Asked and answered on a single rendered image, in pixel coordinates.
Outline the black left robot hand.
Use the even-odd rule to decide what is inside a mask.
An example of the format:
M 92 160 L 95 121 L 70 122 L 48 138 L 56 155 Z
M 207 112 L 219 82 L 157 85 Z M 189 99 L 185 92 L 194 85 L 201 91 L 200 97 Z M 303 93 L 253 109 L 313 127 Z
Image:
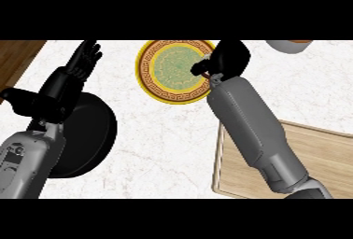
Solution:
M 0 91 L 14 112 L 36 120 L 61 123 L 73 113 L 84 83 L 102 57 L 101 45 L 84 40 L 64 66 L 52 72 L 39 92 L 17 88 Z

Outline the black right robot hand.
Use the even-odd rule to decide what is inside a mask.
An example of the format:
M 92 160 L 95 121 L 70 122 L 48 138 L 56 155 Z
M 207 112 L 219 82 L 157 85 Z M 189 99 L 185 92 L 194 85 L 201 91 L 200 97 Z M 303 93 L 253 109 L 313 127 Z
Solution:
M 191 73 L 198 76 L 223 74 L 222 81 L 240 77 L 250 63 L 250 50 L 240 40 L 220 40 L 210 58 L 194 64 Z

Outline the yellow patterned green plate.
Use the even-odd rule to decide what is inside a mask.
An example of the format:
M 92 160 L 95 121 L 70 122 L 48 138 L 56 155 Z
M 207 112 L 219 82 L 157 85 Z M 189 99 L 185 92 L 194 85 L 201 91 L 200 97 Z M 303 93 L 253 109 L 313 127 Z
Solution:
M 191 68 L 214 50 L 209 40 L 151 40 L 135 60 L 135 74 L 142 90 L 160 102 L 191 104 L 210 93 L 204 76 L 194 76 Z

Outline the pale wooden tray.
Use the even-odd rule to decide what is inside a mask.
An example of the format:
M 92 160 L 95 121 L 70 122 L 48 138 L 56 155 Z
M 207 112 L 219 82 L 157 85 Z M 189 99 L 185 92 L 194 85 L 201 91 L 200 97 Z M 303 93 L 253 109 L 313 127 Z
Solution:
M 309 175 L 336 199 L 353 199 L 353 134 L 282 121 L 287 140 Z M 241 199 L 281 199 L 257 169 L 247 165 L 223 125 L 219 125 L 213 191 Z

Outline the grey round pot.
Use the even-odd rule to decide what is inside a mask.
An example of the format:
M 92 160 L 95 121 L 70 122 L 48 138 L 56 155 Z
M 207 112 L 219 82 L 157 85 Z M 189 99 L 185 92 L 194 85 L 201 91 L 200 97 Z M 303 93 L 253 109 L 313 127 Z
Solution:
M 268 40 L 266 43 L 276 51 L 287 54 L 297 54 L 306 50 L 312 44 L 312 40 Z

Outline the black round pan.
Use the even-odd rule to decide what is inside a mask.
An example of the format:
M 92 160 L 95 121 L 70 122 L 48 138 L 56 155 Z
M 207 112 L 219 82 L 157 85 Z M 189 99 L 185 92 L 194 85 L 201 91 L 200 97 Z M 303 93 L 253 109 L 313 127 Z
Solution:
M 87 174 L 105 160 L 117 136 L 117 120 L 102 99 L 83 92 L 71 116 L 64 123 L 64 147 L 50 178 Z

